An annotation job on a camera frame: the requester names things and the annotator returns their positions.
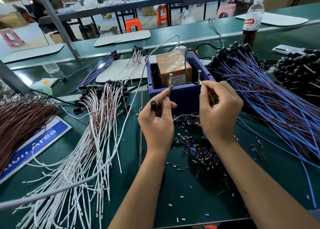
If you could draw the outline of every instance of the forearm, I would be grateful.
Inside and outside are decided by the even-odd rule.
[[[109,228],[153,228],[166,155],[148,153]]]
[[[215,147],[259,229],[319,228],[319,223],[235,141]]]

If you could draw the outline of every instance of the left hand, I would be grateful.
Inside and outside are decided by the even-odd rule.
[[[158,107],[156,115],[150,110],[151,101],[139,113],[138,122],[147,141],[147,153],[156,152],[167,156],[170,150],[174,134],[171,108],[176,108],[177,104],[167,97],[169,93],[170,88],[154,97]]]

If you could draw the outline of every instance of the hand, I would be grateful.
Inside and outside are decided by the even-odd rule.
[[[233,129],[243,106],[243,100],[226,82],[202,81],[200,93],[200,123],[210,143],[214,146],[221,142],[234,141]],[[212,90],[219,102],[210,105]]]
[[[150,102],[139,113],[138,122],[147,141],[147,153],[167,156],[170,150],[174,133],[171,108],[176,108],[177,104],[167,97],[169,93],[170,88],[154,97],[158,106],[156,115],[150,110]]]

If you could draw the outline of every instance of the blue sign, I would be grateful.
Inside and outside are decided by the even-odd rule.
[[[65,123],[58,117],[53,119],[51,123],[55,124],[48,130],[45,130],[45,128],[43,128],[42,130],[38,131],[36,134],[40,132],[42,133],[45,130],[43,134],[31,138],[28,141],[28,143],[26,143],[14,154],[9,164],[0,176],[1,182],[3,182],[2,180],[4,178],[7,179],[8,177],[10,177],[15,170],[17,171],[20,168],[22,168],[27,162],[32,160],[33,156],[36,156],[37,154],[39,154],[40,151],[45,150],[57,138],[59,138],[62,134],[71,129],[71,126],[69,126],[67,123]]]

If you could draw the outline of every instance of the water bottle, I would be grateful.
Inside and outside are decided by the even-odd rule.
[[[51,78],[58,78],[58,79],[63,79],[65,78],[64,74],[62,71],[59,69],[59,66],[52,62],[52,63],[44,63],[42,64],[42,67],[45,69],[47,73],[49,73]]]
[[[243,33],[240,43],[248,43],[252,48],[258,29],[260,28],[264,14],[263,0],[254,0],[253,5],[249,8],[243,25]]]

